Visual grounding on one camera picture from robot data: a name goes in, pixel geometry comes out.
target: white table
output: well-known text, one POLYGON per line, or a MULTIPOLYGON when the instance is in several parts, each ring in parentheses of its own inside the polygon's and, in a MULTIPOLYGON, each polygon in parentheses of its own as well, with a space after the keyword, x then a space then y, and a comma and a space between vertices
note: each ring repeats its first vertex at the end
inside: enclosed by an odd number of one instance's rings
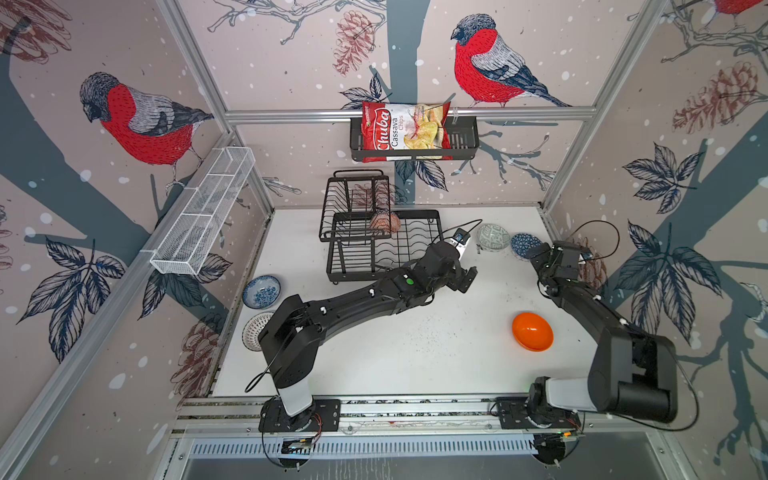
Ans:
MULTIPOLYGON (((527 232, 550 241, 533 207, 448 207, 440 212, 443 229, 482 218, 510 234, 527 232)), ((320 210, 278 210, 254 277, 276 276, 280 298, 302 300, 338 296, 370 282, 333 285, 326 275, 328 243, 317 237, 320 210)), ((314 395, 419 395, 527 392, 537 376, 586 376, 595 342, 579 323, 538 292, 528 261, 507 247, 499 253, 477 253, 475 241, 462 266, 478 267, 465 294, 448 287, 435 301, 395 316, 369 320, 334 336, 318 349, 310 389, 314 395), (511 323, 520 312, 543 316, 554 330, 554 344, 540 353, 523 349, 512 336, 511 323)), ((261 352, 242 341, 245 324, 260 310, 243 306, 233 338, 214 386, 214 396, 247 396, 245 385, 266 363, 261 352)), ((267 376, 249 396, 271 396, 267 376)))

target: bag of chips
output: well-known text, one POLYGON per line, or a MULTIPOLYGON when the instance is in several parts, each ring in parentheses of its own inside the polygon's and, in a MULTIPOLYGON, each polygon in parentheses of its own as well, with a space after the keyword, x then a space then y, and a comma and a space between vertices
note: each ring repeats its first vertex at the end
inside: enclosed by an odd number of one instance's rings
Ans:
MULTIPOLYGON (((450 102, 442 105, 362 103, 363 150, 450 148, 443 125, 450 102)), ((409 160, 411 157, 366 157, 363 162, 409 160)), ((451 160, 428 156, 419 159, 451 160)))

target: orange bowl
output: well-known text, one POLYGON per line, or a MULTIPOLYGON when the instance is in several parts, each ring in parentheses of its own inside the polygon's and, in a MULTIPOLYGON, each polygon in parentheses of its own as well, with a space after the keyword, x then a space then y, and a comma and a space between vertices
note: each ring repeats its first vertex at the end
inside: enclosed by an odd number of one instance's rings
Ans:
POLYGON ((554 342, 554 333, 547 320, 530 312, 515 317, 512 321, 512 334, 523 348, 532 352, 543 352, 554 342))

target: bird head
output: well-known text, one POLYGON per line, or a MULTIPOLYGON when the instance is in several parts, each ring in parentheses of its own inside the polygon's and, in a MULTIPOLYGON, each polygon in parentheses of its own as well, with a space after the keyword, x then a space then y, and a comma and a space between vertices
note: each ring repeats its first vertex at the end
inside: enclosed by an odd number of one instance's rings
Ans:
POLYGON ((101 121, 112 120, 109 113, 108 95, 112 88, 120 82, 110 74, 99 71, 86 78, 80 86, 80 102, 83 104, 83 112, 88 121, 99 119, 101 121))
POLYGON ((493 21, 490 15, 485 13, 475 13, 474 15, 467 15, 456 25, 451 34, 451 40, 456 40, 462 47, 467 45, 467 42, 475 35, 475 33, 485 30, 495 30, 496 22, 493 21))

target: wire rack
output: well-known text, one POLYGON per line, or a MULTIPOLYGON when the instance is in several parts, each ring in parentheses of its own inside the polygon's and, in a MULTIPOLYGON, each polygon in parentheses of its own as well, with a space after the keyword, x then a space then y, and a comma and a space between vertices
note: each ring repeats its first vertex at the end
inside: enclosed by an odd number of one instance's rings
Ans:
POLYGON ((222 149, 152 256, 160 273, 200 272, 254 163, 250 148, 222 149))
MULTIPOLYGON (((334 283, 375 280, 387 270, 424 256, 430 243, 443 240, 440 213, 437 210, 400 210, 400 229, 390 238, 334 240, 328 249, 328 280, 334 283)), ((337 214, 339 222, 359 217, 370 223, 371 213, 337 214)))
POLYGON ((390 238, 389 216, 381 216, 376 228, 372 227, 371 219, 375 213, 389 211, 391 207, 389 177, 382 170, 337 170, 326 186, 320 241, 390 238))

